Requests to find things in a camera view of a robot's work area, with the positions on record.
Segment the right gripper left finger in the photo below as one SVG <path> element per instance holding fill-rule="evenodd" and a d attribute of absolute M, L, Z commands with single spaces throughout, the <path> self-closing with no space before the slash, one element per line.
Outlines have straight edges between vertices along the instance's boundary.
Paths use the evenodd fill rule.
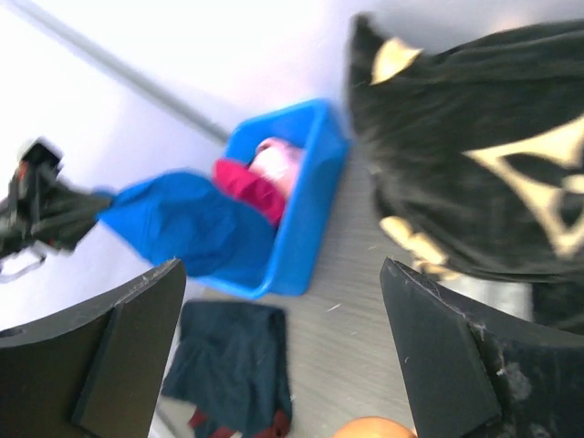
<path fill-rule="evenodd" d="M 2 331 L 2 436 L 148 436 L 185 285 L 171 260 Z"/>

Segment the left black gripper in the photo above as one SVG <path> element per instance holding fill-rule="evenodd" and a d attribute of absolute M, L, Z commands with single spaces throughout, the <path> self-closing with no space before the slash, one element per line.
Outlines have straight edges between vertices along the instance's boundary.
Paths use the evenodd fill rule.
<path fill-rule="evenodd" d="M 16 255 L 37 243 L 74 251 L 109 208 L 109 193 L 87 192 L 58 179 L 62 154 L 45 139 L 25 145 L 1 201 L 1 254 Z"/>

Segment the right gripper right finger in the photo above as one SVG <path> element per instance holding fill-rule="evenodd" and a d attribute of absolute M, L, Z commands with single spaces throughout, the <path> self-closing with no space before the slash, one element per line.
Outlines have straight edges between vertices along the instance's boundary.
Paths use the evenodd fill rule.
<path fill-rule="evenodd" d="M 582 436 L 582 313 L 540 325 L 391 259 L 380 281 L 419 436 Z"/>

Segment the wooden hat stand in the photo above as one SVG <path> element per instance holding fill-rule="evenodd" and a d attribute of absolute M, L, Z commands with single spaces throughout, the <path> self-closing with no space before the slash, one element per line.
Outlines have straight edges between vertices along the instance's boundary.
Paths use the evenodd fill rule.
<path fill-rule="evenodd" d="M 416 431 L 379 416 L 351 420 L 339 428 L 333 438 L 417 438 Z"/>

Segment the blue cap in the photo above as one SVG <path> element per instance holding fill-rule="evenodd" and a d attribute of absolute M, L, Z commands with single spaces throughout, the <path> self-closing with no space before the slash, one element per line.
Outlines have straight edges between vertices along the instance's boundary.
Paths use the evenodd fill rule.
<path fill-rule="evenodd" d="M 190 277 L 249 286 L 263 280 L 275 240 L 275 229 L 257 210 L 187 171 L 123 189 L 98 218 L 154 265 L 176 258 Z"/>

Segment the navy blue cloth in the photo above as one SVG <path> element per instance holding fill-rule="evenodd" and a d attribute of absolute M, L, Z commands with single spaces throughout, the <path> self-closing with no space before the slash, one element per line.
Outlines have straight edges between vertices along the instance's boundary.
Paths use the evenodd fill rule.
<path fill-rule="evenodd" d="M 286 437 L 293 419 L 287 314 L 244 301 L 186 302 L 162 395 L 194 407 L 197 437 Z"/>

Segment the blue plastic bin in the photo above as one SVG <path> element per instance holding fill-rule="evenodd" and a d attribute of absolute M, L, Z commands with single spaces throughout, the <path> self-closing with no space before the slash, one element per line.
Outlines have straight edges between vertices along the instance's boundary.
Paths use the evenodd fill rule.
<path fill-rule="evenodd" d="M 308 290 L 350 146 L 333 105 L 311 99 L 241 122 L 232 131 L 224 156 L 249 161 L 255 146 L 268 137 L 305 150 L 270 258 L 261 276 L 251 282 L 223 273 L 198 279 L 205 287 L 245 299 L 267 293 L 297 297 Z"/>

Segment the magenta cap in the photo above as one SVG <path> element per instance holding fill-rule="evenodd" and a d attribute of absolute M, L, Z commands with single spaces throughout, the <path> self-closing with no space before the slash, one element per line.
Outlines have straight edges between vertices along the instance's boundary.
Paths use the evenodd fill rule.
<path fill-rule="evenodd" d="M 212 181 L 228 196 L 255 208 L 273 227 L 279 227 L 287 201 L 268 179 L 241 162 L 219 159 L 214 164 Z"/>

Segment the pink cap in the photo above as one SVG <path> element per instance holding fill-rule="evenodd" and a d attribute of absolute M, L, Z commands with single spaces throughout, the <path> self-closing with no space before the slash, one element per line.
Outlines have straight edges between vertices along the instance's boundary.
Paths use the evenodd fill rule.
<path fill-rule="evenodd" d="M 273 183 L 288 199 L 297 183 L 303 158 L 303 149 L 289 141 L 270 137 L 257 146 L 255 157 L 248 168 Z"/>

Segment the black patterned plush blanket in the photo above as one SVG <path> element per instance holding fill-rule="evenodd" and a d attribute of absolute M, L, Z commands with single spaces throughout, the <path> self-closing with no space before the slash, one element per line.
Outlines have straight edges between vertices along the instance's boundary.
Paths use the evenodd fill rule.
<path fill-rule="evenodd" d="M 424 273 L 528 284 L 536 323 L 583 330 L 583 23 L 428 53 L 358 14 L 349 118 L 383 232 Z"/>

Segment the left aluminium frame post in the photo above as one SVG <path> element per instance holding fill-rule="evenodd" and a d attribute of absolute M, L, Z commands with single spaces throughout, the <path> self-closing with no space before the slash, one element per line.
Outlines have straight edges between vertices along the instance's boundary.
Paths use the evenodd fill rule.
<path fill-rule="evenodd" d="M 224 127 L 74 27 L 52 16 L 45 9 L 30 1 L 4 1 L 3 4 L 12 14 L 20 16 L 32 27 L 67 46 L 68 50 L 77 53 L 109 77 L 125 83 L 175 119 L 183 120 L 195 130 L 220 144 L 227 142 L 229 133 Z"/>

